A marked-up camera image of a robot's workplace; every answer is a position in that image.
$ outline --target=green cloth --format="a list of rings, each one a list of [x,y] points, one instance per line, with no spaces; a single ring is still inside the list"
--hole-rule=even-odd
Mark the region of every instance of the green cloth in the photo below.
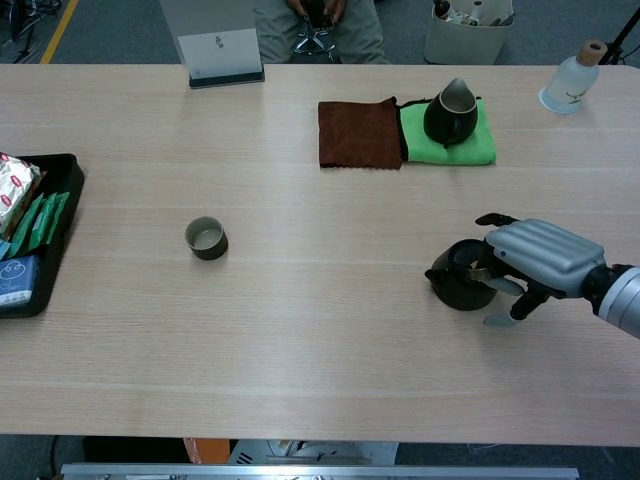
[[[484,100],[478,100],[478,124],[471,136],[449,148],[444,148],[424,133],[424,112],[428,105],[428,102],[420,102],[400,108],[409,162],[439,165],[489,165],[496,162],[496,145],[491,136]]]

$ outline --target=ceramic cup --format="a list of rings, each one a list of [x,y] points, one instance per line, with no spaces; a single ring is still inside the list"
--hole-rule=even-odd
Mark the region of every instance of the ceramic cup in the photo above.
[[[212,217],[192,221],[184,232],[193,254],[202,260],[215,260],[227,251],[229,242],[222,224]]]

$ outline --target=teapot handle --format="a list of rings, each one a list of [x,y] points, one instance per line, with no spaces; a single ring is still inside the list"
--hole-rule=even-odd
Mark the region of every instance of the teapot handle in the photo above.
[[[451,127],[451,133],[446,142],[444,142],[444,148],[449,148],[449,145],[456,143],[460,138],[460,132],[462,130],[462,121],[456,117],[453,119],[453,126]]]

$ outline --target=orange object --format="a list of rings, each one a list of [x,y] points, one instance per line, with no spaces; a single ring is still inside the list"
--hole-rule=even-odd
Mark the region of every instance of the orange object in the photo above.
[[[186,437],[182,440],[191,463],[227,463],[231,456],[231,445],[227,439]]]

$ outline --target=metal bar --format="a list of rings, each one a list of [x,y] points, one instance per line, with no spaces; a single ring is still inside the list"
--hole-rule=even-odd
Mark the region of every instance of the metal bar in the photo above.
[[[635,11],[635,13],[631,16],[626,25],[622,28],[616,39],[607,45],[606,53],[600,59],[600,65],[606,65],[611,62],[612,65],[617,65],[618,60],[620,59],[620,47],[622,47],[622,43],[624,42],[627,35],[631,33],[631,30],[634,29],[636,24],[640,21],[640,7]]]
[[[566,479],[579,478],[575,468],[524,467],[426,467],[393,465],[324,466],[324,465],[190,465],[190,464],[71,464],[62,467],[62,473],[73,475],[188,475],[200,476],[282,476],[282,477],[427,477],[440,479]]]

